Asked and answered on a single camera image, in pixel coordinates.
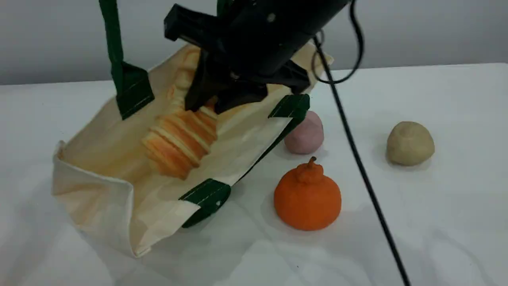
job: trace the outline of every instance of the tan play dough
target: tan play dough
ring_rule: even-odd
[[[420,123],[400,122],[388,136],[387,157],[395,164],[418,165],[429,159],[434,151],[434,140]]]

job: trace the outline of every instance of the green strap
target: green strap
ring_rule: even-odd
[[[183,225],[191,227],[220,209],[231,194],[231,187],[214,179],[208,179],[183,195],[180,200],[200,206]]]
[[[144,69],[123,61],[116,0],[99,0],[99,5],[106,28],[111,76],[116,87],[116,103],[122,119],[125,120],[154,100],[154,96],[148,73]]]
[[[292,118],[286,125],[284,130],[280,133],[279,137],[268,147],[268,149],[259,157],[259,159],[250,167],[250,169],[240,178],[243,179],[263,158],[265,158],[270,151],[279,144],[284,137],[286,137],[293,129],[303,122],[307,115],[307,110],[310,108],[310,97],[308,94],[291,94],[282,98],[277,106],[272,110],[268,118],[271,117],[285,117]]]
[[[217,16],[221,16],[224,12],[226,12],[233,0],[217,0]]]

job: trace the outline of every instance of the clay stem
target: clay stem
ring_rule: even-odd
[[[313,164],[313,163],[314,163],[314,161],[316,161],[316,160],[317,160],[317,158],[316,158],[316,157],[314,157],[314,156],[312,156],[312,157],[310,158],[309,162],[307,163],[307,167],[309,167],[309,168],[310,168],[310,167],[312,167],[312,164]]]

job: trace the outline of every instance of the pink clay ball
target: pink clay ball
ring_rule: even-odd
[[[284,138],[284,144],[293,154],[310,154],[315,152],[323,141],[323,123],[313,111],[307,111],[305,119]]]

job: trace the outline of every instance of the orange play dough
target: orange play dough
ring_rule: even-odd
[[[342,198],[337,184],[324,175],[323,167],[312,157],[287,172],[274,193],[277,215],[302,231],[317,231],[339,216]]]

